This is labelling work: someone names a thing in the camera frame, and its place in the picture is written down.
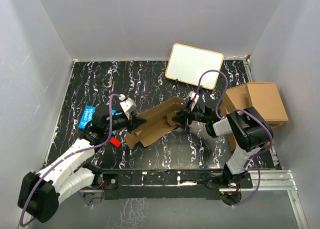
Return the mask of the blue treehouse book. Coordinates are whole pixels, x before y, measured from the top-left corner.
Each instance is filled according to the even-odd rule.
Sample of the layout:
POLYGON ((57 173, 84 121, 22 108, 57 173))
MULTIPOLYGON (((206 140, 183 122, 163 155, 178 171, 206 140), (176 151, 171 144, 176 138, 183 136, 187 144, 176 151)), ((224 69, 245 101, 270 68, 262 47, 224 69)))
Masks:
POLYGON ((109 119, 110 110, 108 106, 86 105, 80 118, 78 129, 82 131, 91 130, 101 134, 108 134, 110 131, 109 119))

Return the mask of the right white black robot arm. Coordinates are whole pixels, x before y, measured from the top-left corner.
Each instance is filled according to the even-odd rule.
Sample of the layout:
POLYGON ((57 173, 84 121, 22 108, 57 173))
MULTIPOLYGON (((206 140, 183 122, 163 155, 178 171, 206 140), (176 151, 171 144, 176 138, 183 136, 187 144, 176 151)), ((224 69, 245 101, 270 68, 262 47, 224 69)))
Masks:
POLYGON ((225 163, 222 174, 205 178, 211 183, 230 188, 246 176, 250 160, 259 153, 262 146, 271 144, 273 140, 272 129, 253 106, 237 109, 222 118, 209 107, 204 110, 198 106, 193 110, 184 108, 172 120, 182 126, 190 125, 193 121, 204 123, 207 134, 212 138, 228 134, 234 136, 236 147, 225 163))

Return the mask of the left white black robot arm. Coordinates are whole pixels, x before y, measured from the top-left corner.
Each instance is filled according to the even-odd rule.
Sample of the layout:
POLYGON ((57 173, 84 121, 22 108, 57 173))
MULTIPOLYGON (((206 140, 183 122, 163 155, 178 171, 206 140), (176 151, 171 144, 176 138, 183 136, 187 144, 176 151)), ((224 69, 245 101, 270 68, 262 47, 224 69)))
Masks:
POLYGON ((103 184, 102 171, 95 166, 84 165, 84 162, 110 141, 112 131, 132 131, 146 122, 133 110, 104 113, 96 108, 91 121, 63 155, 39 172, 29 172, 24 176, 17 202, 22 213, 45 223, 65 199, 80 189, 88 186, 99 188, 103 184))

